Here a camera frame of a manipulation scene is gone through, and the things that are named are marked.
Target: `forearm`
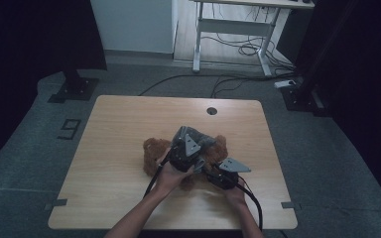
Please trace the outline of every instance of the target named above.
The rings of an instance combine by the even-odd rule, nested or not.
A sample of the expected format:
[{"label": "forearm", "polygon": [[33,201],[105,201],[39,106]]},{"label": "forearm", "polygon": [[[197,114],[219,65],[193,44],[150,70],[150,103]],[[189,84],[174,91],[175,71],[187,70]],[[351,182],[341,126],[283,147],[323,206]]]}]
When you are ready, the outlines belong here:
[{"label": "forearm", "polygon": [[246,202],[238,202],[234,205],[234,209],[239,216],[240,226],[244,238],[264,237]]},{"label": "forearm", "polygon": [[168,194],[167,191],[153,188],[144,199],[113,226],[105,238],[137,237],[151,213]]}]

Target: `brown stuffed animal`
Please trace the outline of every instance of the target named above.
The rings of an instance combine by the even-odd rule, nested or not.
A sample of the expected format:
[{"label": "brown stuffed animal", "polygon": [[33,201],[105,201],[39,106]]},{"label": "brown stuffed animal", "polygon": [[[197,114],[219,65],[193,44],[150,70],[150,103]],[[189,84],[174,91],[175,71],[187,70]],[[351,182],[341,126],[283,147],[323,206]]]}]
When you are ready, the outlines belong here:
[{"label": "brown stuffed animal", "polygon": [[[212,165],[223,161],[228,157],[225,137],[219,135],[215,137],[215,144],[207,148],[201,156],[205,159],[205,168],[211,170]],[[150,138],[144,142],[144,167],[143,170],[149,177],[153,177],[157,171],[157,159],[159,159],[170,147],[171,142],[164,139]],[[201,174],[191,175],[184,178],[181,182],[181,189],[191,190],[194,186],[196,177]]]}]

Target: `desk leg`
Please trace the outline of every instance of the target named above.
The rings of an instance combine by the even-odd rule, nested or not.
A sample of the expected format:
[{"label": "desk leg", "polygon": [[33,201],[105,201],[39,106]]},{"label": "desk leg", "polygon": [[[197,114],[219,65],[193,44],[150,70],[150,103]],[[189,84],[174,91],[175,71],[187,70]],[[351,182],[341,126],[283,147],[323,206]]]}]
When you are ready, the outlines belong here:
[{"label": "desk leg", "polygon": [[274,18],[271,21],[270,27],[268,29],[268,34],[266,36],[267,39],[265,39],[264,44],[262,44],[261,51],[258,52],[258,58],[259,58],[259,61],[261,62],[262,69],[264,70],[265,76],[272,75],[268,65],[269,61],[268,61],[268,58],[266,57],[266,52],[268,50],[268,45],[271,41],[272,34],[274,33],[275,25],[277,23],[278,15],[280,14],[280,10],[281,8],[277,8],[277,10],[275,11]]},{"label": "desk leg", "polygon": [[199,64],[200,64],[200,22],[202,21],[202,10],[203,10],[203,3],[201,2],[200,6],[199,6],[199,16],[197,18],[196,45],[194,46],[194,53],[193,53],[193,69],[192,69],[193,72],[199,72]]}]

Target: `wooden floor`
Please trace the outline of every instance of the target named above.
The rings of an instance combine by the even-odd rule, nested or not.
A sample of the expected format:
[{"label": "wooden floor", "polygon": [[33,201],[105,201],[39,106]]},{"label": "wooden floor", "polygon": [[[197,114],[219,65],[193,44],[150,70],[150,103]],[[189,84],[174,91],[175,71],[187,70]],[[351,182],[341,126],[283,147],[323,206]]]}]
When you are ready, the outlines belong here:
[{"label": "wooden floor", "polygon": [[[179,1],[179,25],[177,32],[177,39],[175,45],[175,60],[193,60],[193,49],[196,42],[196,19],[198,13],[199,4],[192,1]],[[253,22],[257,16],[256,22],[264,22],[267,18],[267,22],[270,22],[273,18],[274,8],[261,9],[258,14],[258,7],[241,6],[241,5],[227,5],[227,4],[204,4],[203,5],[203,17],[226,19],[235,21],[251,21]],[[286,23],[289,15],[288,9],[282,9],[277,20],[277,26],[275,28],[272,42],[277,44],[280,38],[283,27]],[[256,55],[245,56],[239,53],[239,49],[236,47],[227,46],[219,43],[213,39],[206,37],[212,37],[218,40],[218,36],[227,42],[242,42],[247,41],[248,36],[238,36],[229,34],[216,34],[216,33],[202,33],[202,39],[200,43],[201,61],[209,62],[225,62],[236,64],[252,64],[259,65],[259,60]],[[261,40],[251,41],[252,44],[261,45]],[[231,45],[241,46],[242,43],[230,43]],[[269,50],[274,48],[274,44],[270,44]],[[246,50],[246,53],[254,53],[251,50]],[[274,51],[274,56],[280,60],[285,58]]]}]

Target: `person's left arm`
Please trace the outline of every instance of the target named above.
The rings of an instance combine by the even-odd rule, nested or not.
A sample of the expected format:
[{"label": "person's left arm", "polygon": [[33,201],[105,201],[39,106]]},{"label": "person's left arm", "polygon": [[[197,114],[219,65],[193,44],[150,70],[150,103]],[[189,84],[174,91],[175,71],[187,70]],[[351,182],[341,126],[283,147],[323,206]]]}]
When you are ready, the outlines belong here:
[{"label": "person's left arm", "polygon": [[[166,150],[161,159],[166,156],[169,150],[170,148]],[[137,237],[154,209],[181,183],[182,179],[192,173],[193,167],[186,173],[182,173],[167,162],[163,166],[154,188],[113,226],[105,238]]]}]

